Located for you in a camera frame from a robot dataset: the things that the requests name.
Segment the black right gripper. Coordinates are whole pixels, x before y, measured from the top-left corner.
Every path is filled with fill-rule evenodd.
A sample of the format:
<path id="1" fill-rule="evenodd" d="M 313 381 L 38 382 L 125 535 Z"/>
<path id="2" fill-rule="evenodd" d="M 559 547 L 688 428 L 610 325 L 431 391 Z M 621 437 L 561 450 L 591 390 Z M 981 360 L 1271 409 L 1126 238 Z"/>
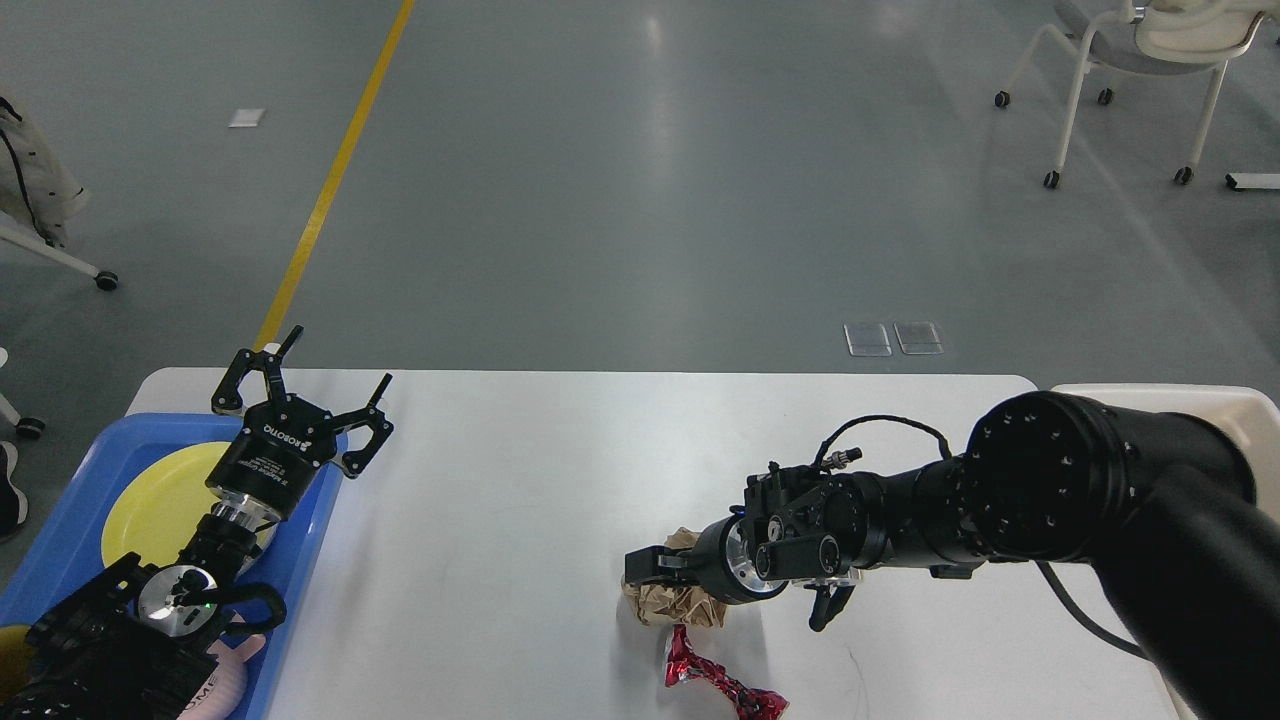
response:
<path id="1" fill-rule="evenodd" d="M 709 596 L 726 605 L 755 603 L 778 597 L 788 583 L 767 580 L 759 574 L 748 556 L 748 546 L 739 525 L 737 516 L 712 523 L 700 533 L 692 550 L 653 544 L 626 553 L 623 584 L 636 588 L 700 585 Z M 823 632 L 845 610 L 856 588 L 858 583 L 808 582 L 806 589 L 815 593 L 808 619 L 810 630 Z"/>

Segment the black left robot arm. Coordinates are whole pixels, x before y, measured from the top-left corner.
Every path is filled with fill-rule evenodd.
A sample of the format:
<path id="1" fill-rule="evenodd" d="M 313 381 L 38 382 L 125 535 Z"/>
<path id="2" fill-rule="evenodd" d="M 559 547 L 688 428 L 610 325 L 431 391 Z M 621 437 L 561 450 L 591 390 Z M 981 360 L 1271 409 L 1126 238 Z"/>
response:
<path id="1" fill-rule="evenodd" d="M 214 676 L 218 642 L 285 623 L 285 596 L 246 577 L 266 533 L 325 468 L 357 478 L 394 430 L 380 407 L 390 374 L 348 413 L 288 391 L 282 365 L 301 334 L 233 357 L 210 405 L 242 424 L 205 479 L 210 509 L 170 562 L 125 552 L 29 625 L 28 682 L 5 719 L 177 719 Z"/>

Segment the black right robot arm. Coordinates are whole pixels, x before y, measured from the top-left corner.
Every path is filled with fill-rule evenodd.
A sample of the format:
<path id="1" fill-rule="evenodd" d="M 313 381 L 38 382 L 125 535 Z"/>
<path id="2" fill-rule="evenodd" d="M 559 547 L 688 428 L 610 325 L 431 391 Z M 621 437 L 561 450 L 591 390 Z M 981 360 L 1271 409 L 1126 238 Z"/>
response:
<path id="1" fill-rule="evenodd" d="M 810 462 L 749 477 L 690 548 L 627 553 L 630 587 L 742 605 L 815 594 L 823 630 L 858 573 L 968 579 L 1033 562 L 1092 634 L 1151 661 L 1201 719 L 1277 705 L 1277 409 L 1215 414 L 1210 386 L 1065 386 L 1002 401 L 955 454 L 891 477 Z"/>

